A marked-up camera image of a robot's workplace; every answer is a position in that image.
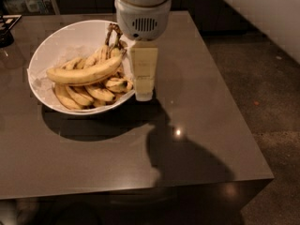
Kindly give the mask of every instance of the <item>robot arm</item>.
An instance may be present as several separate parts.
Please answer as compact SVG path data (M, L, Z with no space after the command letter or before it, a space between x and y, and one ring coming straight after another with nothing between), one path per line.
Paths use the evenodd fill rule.
M172 0L115 0L116 19L133 40L154 40L166 29Z

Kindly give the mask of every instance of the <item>vent grille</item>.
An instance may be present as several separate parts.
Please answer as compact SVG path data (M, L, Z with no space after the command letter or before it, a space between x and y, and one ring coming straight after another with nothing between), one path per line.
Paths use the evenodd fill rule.
M132 22L132 26L134 26L137 31L150 32L158 26L158 22L154 19L140 18Z

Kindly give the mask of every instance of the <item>bowl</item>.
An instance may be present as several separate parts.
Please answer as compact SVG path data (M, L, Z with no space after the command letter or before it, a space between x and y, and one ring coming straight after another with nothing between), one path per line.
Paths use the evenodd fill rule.
M113 105L74 111L59 102L53 91L54 83L46 75L48 68L63 64L76 56L88 56L100 48L104 44L110 23L112 22L102 20L76 22L51 34L39 45L30 61L27 74L30 88L41 103L60 113L89 115L115 109L134 95L133 89L121 96ZM114 43L115 36L116 34L112 32L110 44ZM133 41L125 36L121 39L126 42L127 48L133 45ZM132 79L127 54L123 56L122 64L125 75Z

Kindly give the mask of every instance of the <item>tabletop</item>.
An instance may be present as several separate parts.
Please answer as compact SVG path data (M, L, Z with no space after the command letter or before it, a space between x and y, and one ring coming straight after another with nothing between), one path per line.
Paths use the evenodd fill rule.
M76 117L32 94L26 70L58 29L113 14L23 16L0 50L0 199L272 180L194 22L171 12L154 98Z

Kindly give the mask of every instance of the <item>floor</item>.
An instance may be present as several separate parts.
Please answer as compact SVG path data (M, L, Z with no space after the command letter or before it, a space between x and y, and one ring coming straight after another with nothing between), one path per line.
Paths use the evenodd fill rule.
M300 65L259 32L203 39L275 176L240 224L300 224Z

